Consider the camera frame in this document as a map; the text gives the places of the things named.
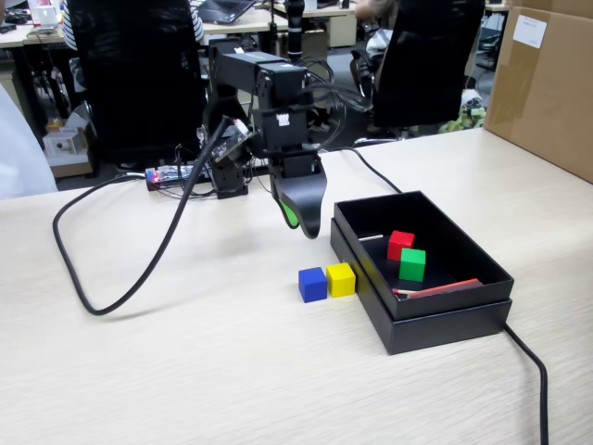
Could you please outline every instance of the cardboard box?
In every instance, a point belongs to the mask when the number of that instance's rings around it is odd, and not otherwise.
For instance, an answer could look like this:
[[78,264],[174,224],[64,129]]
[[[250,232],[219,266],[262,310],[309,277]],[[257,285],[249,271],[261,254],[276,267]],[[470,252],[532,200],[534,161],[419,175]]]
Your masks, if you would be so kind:
[[591,0],[511,0],[513,6],[593,19]]
[[75,155],[66,153],[48,156],[45,153],[45,158],[55,178],[78,176],[93,172],[93,152],[88,149],[84,149],[81,153]]
[[593,2],[514,3],[485,127],[593,182]]

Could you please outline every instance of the laptop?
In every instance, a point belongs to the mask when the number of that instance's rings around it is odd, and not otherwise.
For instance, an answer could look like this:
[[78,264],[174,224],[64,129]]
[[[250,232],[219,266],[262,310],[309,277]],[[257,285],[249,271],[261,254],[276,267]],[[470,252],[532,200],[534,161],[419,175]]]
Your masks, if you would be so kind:
[[233,23],[255,3],[255,0],[206,0],[197,7],[197,15],[204,22]]

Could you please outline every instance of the black box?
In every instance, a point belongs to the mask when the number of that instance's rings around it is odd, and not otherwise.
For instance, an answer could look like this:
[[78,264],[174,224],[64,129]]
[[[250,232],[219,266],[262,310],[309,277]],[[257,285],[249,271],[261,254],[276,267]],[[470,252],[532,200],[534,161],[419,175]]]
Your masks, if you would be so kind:
[[[398,263],[386,258],[394,230],[415,234],[414,248],[426,250],[422,283],[400,282]],[[359,241],[373,235],[383,238]],[[332,247],[356,274],[357,293],[389,353],[495,334],[506,322],[513,279],[421,192],[336,203]],[[392,292],[472,278],[483,286],[416,299]]]

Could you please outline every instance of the desk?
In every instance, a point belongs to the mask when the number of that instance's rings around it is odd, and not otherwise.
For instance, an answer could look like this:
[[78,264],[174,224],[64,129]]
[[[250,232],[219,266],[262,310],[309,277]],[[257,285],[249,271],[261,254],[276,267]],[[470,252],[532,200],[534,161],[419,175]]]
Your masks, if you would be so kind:
[[[313,19],[326,17],[329,19],[327,31],[330,37],[328,43],[330,48],[352,46],[356,43],[355,8],[356,5],[350,3],[348,9],[340,9],[338,6],[329,6],[323,9],[310,9],[303,13],[303,18]],[[274,9],[286,13],[286,8],[283,3],[274,5]]]
[[[587,443],[593,185],[485,130],[361,152],[515,278],[509,324],[548,367],[550,443]],[[52,236],[81,190],[0,202],[2,441],[538,443],[537,369],[505,334],[390,357],[357,297],[302,302],[297,271],[336,261],[334,202],[391,193],[353,153],[322,159],[318,239],[289,230],[258,181],[191,201],[153,275],[104,318],[82,308]],[[97,306],[144,270],[176,207],[127,183],[64,216]]]
[[[279,31],[288,30],[288,22],[282,17],[275,17]],[[270,11],[263,9],[250,9],[241,18],[230,25],[217,25],[215,23],[204,23],[204,34],[237,34],[239,32],[265,32],[270,29]],[[13,48],[23,45],[45,45],[63,44],[64,36],[61,27],[58,36],[27,38],[27,34],[33,29],[33,25],[19,25],[13,32],[0,34],[0,48]]]
[[486,3],[486,11],[488,12],[509,12],[511,7],[507,4],[507,2],[502,2],[500,5],[490,5]]
[[27,32],[31,29],[29,25],[17,26],[14,31],[6,34],[0,34],[0,49],[10,49],[22,47],[22,41],[27,38]]

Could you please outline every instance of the colored block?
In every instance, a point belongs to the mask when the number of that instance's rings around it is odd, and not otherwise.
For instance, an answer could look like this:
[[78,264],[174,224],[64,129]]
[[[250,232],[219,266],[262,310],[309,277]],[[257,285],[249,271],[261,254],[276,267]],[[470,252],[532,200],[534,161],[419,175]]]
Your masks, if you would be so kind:
[[414,234],[407,234],[406,232],[398,232],[397,230],[394,230],[393,234],[389,236],[387,258],[393,261],[400,261],[401,250],[403,248],[411,248],[413,242]]
[[326,273],[332,297],[345,297],[356,292],[356,275],[347,262],[327,266]]
[[424,267],[426,265],[426,252],[413,248],[401,250],[401,261],[399,262],[399,279],[409,281],[422,281],[424,279]]
[[306,303],[327,299],[327,279],[323,269],[315,267],[298,271],[298,290]]

